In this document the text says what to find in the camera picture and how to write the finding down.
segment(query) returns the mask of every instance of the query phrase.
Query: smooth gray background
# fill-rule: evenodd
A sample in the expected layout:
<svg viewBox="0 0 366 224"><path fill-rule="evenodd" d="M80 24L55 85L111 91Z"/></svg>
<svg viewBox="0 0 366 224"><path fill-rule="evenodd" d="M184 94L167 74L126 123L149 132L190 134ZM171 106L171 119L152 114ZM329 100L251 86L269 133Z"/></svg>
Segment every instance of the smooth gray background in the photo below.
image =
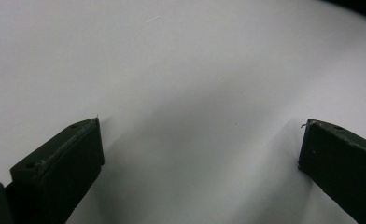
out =
<svg viewBox="0 0 366 224"><path fill-rule="evenodd" d="M297 170L301 124L366 138L366 18L317 0L0 0L0 182L99 115L68 223L355 223Z"/></svg>

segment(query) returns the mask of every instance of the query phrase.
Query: gray surface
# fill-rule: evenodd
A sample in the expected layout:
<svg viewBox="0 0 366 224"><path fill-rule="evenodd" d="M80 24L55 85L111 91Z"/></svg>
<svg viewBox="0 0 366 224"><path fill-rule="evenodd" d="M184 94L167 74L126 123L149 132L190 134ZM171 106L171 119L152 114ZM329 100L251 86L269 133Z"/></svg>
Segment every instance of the gray surface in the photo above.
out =
<svg viewBox="0 0 366 224"><path fill-rule="evenodd" d="M366 18L316 0L0 1L0 181L99 115L68 223L355 223L297 171L300 125L366 138Z"/></svg>

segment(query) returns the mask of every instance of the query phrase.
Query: white scratch mark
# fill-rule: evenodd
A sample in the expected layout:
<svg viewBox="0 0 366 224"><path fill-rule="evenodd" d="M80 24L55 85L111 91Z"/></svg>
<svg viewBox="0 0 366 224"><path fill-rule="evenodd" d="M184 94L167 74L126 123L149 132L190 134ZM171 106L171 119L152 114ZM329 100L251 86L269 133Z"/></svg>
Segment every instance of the white scratch mark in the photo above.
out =
<svg viewBox="0 0 366 224"><path fill-rule="evenodd" d="M157 20L160 16L156 16L154 18L151 18L150 20L146 21L146 22L151 22L151 21L154 21L154 20Z"/></svg>

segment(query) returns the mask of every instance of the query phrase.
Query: white surface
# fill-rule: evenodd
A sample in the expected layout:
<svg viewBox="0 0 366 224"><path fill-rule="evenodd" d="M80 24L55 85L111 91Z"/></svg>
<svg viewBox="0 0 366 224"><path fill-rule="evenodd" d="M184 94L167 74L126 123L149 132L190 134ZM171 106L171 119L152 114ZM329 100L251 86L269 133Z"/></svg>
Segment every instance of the white surface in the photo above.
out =
<svg viewBox="0 0 366 224"><path fill-rule="evenodd" d="M366 138L366 18L316 0L0 1L0 182L99 115L68 223L355 223L296 168L307 119Z"/></svg>

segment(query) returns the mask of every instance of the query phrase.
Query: scratch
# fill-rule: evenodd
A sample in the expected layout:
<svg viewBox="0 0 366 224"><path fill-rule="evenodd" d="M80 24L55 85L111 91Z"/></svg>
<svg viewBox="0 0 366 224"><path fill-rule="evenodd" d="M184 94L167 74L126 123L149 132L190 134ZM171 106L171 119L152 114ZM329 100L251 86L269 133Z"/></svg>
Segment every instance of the scratch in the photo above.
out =
<svg viewBox="0 0 366 224"><path fill-rule="evenodd" d="M157 20L160 16L156 16L154 18L151 18L150 20L147 20L146 22L151 22L151 21L154 21L154 20Z"/></svg>

